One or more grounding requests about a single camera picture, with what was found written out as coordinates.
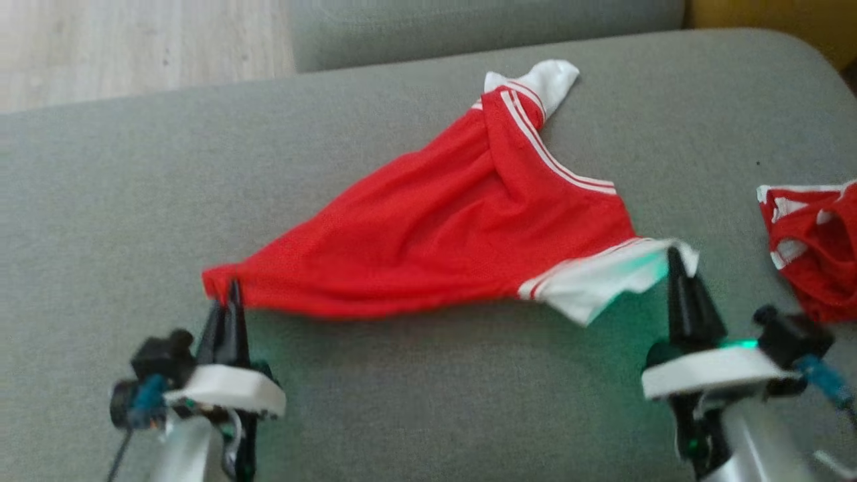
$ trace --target red and white shirt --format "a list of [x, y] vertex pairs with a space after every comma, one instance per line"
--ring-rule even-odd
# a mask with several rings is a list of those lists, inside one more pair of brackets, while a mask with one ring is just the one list
[[586, 324], [667, 273], [676, 244], [639, 238], [614, 184], [570, 171], [538, 134], [578, 76], [548, 60], [484, 94], [422, 150], [350, 187], [244, 262], [203, 274], [248, 307], [365, 318], [498, 298], [540, 300]]
[[857, 320], [857, 179], [759, 186], [770, 259], [816, 322]]

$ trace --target green light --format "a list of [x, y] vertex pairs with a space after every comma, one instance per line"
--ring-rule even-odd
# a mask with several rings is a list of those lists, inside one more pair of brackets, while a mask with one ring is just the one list
[[758, 347], [758, 340], [724, 341], [720, 344], [720, 348], [732, 348], [735, 346], [737, 346], [738, 348], [756, 348]]
[[692, 438], [687, 442], [687, 455], [692, 459], [698, 459], [702, 455], [699, 447], [699, 440]]

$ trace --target gray fabric surface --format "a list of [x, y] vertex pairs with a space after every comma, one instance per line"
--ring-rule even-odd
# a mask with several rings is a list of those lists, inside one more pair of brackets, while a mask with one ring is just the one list
[[681, 27], [681, 0], [291, 0], [298, 72]]
[[[484, 72], [565, 58], [582, 74], [544, 138], [612, 179], [638, 232], [702, 251], [736, 337], [794, 308], [766, 254], [758, 184], [857, 172], [857, 100], [814, 50], [763, 31], [678, 32], [210, 87], [8, 115], [3, 138], [2, 480], [97, 480], [120, 440], [107, 392], [146, 336], [201, 330], [200, 271], [250, 255], [360, 177], [418, 149]], [[254, 313], [285, 386], [259, 480], [689, 480], [639, 371], [663, 285], [586, 329], [515, 302], [357, 324]], [[857, 384], [857, 329], [830, 360]], [[854, 462], [812, 393], [778, 402], [805, 450]], [[120, 480], [143, 480], [141, 434]]]

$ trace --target red fabric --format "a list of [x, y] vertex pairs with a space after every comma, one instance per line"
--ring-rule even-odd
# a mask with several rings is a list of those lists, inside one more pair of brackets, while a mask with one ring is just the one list
[[[539, 156], [506, 90], [246, 261], [207, 270], [208, 296], [225, 300], [238, 278], [248, 307], [336, 318], [516, 298], [558, 262], [633, 237], [615, 193], [570, 184]], [[539, 105], [515, 95], [541, 128]]]
[[[778, 199], [781, 205], [789, 200], [806, 206], [782, 215]], [[806, 246], [805, 252], [785, 260], [780, 269], [806, 314], [824, 323], [857, 320], [857, 184], [810, 192], [771, 188], [760, 207], [771, 253], [783, 241]], [[777, 210], [781, 213], [774, 222]]]

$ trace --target blue cable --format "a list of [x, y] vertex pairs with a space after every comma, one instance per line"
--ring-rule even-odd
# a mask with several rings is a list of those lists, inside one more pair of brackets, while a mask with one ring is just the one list
[[857, 410], [854, 409], [854, 392], [845, 383], [845, 379], [830, 365], [815, 355], [800, 358], [795, 368], [803, 373], [806, 380], [821, 389], [836, 410], [842, 410], [848, 415], [848, 420], [857, 435]]
[[167, 389], [169, 386], [163, 375], [152, 375], [143, 382], [128, 410], [131, 428], [151, 428], [152, 422], [165, 414], [164, 392]]

